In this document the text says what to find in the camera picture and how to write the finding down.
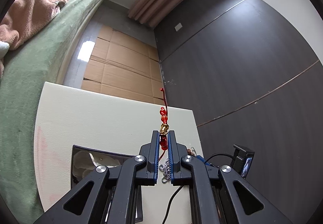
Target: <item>light switch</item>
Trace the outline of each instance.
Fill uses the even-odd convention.
[[[182,28],[181,23],[179,23],[178,25],[175,26],[175,31],[178,32],[178,30],[180,30]]]

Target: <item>green blanket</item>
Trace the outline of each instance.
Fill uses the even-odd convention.
[[[44,212],[33,155],[36,113],[44,82],[55,82],[78,27],[98,1],[69,0],[41,32],[4,58],[0,84],[0,194],[21,224],[32,224]]]

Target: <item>white table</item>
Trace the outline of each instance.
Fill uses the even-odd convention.
[[[160,105],[88,92],[46,82],[40,97],[34,136],[34,164],[37,187],[44,210],[70,190],[72,146],[137,155],[143,144],[159,130]],[[193,112],[168,109],[170,130],[176,140],[193,146],[202,155]],[[161,163],[167,158],[164,155]],[[161,223],[168,201],[177,187],[161,183],[142,187],[143,224]],[[172,202],[166,223],[189,224],[191,211],[188,189]]]

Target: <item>brown blanket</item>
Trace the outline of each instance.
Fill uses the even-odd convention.
[[[0,78],[2,58],[42,30],[68,0],[15,0],[0,25]]]

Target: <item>gray tile floor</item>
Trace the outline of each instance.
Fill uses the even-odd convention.
[[[84,72],[102,25],[156,47],[152,29],[127,17],[126,8],[105,0],[85,28],[68,66],[63,85],[81,88]]]

